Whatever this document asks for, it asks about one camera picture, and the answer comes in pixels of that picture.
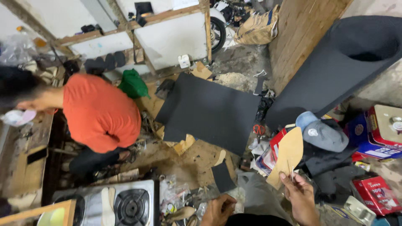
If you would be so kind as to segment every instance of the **green plastic bag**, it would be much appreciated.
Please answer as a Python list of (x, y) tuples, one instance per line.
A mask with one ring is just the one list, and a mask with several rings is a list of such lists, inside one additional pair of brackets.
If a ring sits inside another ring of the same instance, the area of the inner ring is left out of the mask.
[(151, 99), (148, 95), (147, 85), (145, 85), (138, 72), (134, 69), (125, 70), (123, 72), (123, 78), (118, 88), (131, 99), (137, 99), (139, 97), (148, 97)]

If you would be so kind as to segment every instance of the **stove burner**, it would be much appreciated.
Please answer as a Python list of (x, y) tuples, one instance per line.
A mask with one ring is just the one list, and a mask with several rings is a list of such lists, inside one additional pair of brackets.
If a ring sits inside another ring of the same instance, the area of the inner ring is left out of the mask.
[(119, 193), (115, 201), (117, 226), (144, 226), (149, 216), (149, 195), (144, 189)]
[(80, 195), (66, 195), (58, 198), (54, 203), (67, 201), (70, 199), (76, 200), (76, 207), (74, 210), (73, 226), (80, 226), (84, 218), (85, 200)]

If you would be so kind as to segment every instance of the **black hair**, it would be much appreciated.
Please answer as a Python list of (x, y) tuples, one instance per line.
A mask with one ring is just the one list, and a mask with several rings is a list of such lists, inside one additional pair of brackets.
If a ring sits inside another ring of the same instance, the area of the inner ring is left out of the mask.
[(35, 97), (42, 84), (30, 71), (0, 66), (0, 107), (15, 107), (20, 99)]

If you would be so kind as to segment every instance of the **blue cap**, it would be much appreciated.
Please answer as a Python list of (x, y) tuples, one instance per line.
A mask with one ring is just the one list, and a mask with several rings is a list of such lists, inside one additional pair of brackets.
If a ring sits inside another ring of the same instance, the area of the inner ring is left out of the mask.
[(306, 111), (296, 118), (296, 126), (300, 127), (303, 132), (306, 126), (314, 121), (319, 121), (319, 119), (311, 111)]

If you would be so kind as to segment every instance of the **black pants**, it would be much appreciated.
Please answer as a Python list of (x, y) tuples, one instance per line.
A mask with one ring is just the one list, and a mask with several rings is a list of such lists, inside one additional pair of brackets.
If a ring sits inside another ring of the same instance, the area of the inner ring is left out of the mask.
[(94, 172), (117, 164), (119, 153), (126, 150), (126, 148), (116, 148), (113, 151), (101, 154), (92, 151), (89, 147), (85, 147), (85, 149), (70, 162), (70, 173), (76, 174), (82, 178), (90, 178)]

